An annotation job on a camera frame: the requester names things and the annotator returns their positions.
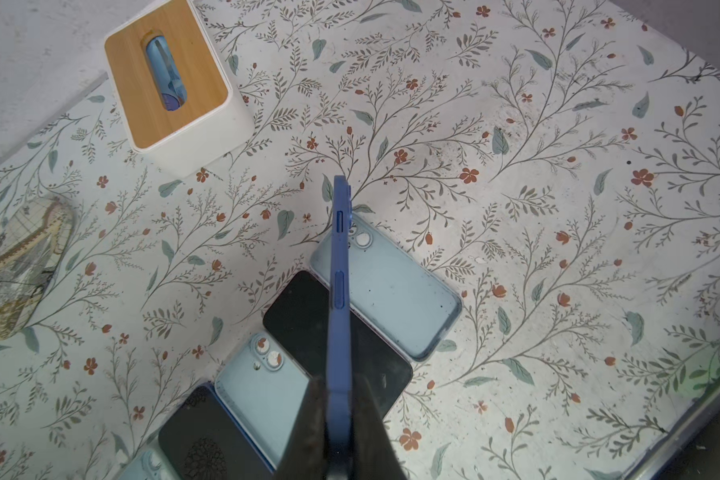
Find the black phone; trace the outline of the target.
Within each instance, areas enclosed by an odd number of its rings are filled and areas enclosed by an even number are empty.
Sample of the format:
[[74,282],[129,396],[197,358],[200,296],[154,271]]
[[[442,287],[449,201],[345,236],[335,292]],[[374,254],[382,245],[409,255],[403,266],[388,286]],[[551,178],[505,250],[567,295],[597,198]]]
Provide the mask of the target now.
[[326,364],[327,479],[348,479],[352,470],[353,372],[349,292],[348,233],[350,187],[334,178],[333,230],[330,239],[330,298]]
[[208,385],[196,387],[158,432],[181,479],[271,479],[272,472]]
[[[325,373],[329,290],[311,273],[299,271],[264,314],[264,328],[311,376]],[[355,314],[350,315],[352,365],[365,378],[381,416],[412,379],[413,369]]]

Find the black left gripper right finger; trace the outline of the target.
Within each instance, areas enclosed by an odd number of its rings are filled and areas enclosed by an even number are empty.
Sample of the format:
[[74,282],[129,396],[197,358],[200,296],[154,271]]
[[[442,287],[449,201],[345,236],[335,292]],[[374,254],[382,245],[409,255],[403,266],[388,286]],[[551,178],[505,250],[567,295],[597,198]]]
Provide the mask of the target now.
[[405,480],[368,381],[353,377],[352,479]]

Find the light blue phone case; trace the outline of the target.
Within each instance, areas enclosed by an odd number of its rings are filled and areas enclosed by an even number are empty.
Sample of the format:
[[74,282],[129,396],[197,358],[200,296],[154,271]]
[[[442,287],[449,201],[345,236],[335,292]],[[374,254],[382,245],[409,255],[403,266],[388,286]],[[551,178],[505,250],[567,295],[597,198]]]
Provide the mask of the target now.
[[146,448],[121,472],[118,480],[179,480],[180,477],[159,449]]

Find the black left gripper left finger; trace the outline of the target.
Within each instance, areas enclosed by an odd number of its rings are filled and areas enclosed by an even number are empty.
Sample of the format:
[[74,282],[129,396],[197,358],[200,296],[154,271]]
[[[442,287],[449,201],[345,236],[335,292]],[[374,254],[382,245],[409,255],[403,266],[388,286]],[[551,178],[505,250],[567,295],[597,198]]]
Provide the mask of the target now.
[[313,378],[305,390],[275,479],[320,480],[325,476],[326,389],[322,378]]

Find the light case with purple button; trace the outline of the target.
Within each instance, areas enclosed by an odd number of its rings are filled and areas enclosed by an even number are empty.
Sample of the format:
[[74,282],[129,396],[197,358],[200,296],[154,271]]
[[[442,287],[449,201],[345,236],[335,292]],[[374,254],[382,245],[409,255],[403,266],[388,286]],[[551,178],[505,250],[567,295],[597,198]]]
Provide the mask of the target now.
[[456,292],[359,216],[348,263],[353,311],[408,359],[427,360],[462,311]]

